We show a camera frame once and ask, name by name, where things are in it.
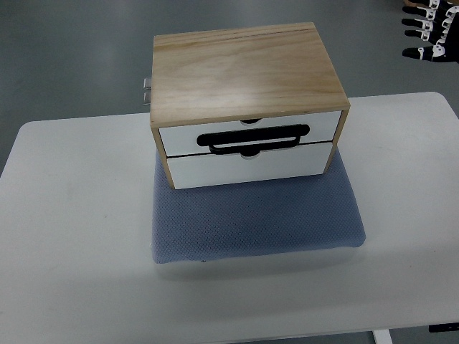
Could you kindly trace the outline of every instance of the robotic hand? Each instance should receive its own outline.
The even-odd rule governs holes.
[[[419,28],[419,30],[407,30],[404,34],[419,37],[434,45],[405,49],[403,56],[432,62],[459,63],[459,6],[446,0],[412,0],[412,2],[426,8],[405,6],[403,12],[416,14],[424,19],[403,19],[404,25]]]

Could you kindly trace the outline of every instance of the gray foam pad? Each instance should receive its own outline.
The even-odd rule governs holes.
[[[153,260],[359,247],[364,227],[339,152],[326,174],[173,190],[156,154]]]

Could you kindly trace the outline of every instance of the white table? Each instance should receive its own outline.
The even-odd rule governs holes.
[[[26,124],[0,178],[2,343],[211,343],[459,321],[459,121],[436,93],[351,99],[367,240],[156,266],[148,114]]]

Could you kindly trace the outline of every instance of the blue mat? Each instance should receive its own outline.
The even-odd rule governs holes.
[[[156,155],[153,260],[207,261],[334,247],[366,237],[339,152],[326,174],[170,189]]]

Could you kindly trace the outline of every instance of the wood grain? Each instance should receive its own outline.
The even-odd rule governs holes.
[[[349,110],[344,110],[341,112],[341,116],[339,118],[338,125],[336,126],[335,135],[333,136],[333,141],[332,141],[333,148],[331,149],[327,164],[325,165],[325,169],[323,170],[324,173],[326,173],[328,170],[328,167],[330,167],[335,151],[338,148],[338,140],[339,140],[339,137],[341,136],[341,132],[343,131],[344,123],[346,122],[348,114],[349,114]]]
[[[347,109],[312,23],[154,39],[152,128]]]
[[[155,139],[156,149],[158,150],[159,157],[161,158],[161,163],[163,164],[164,172],[166,173],[167,181],[171,188],[175,188],[174,181],[172,180],[171,170],[167,163],[166,151],[164,150],[164,144],[159,134],[159,130],[152,128],[151,132],[153,133],[153,138]]]

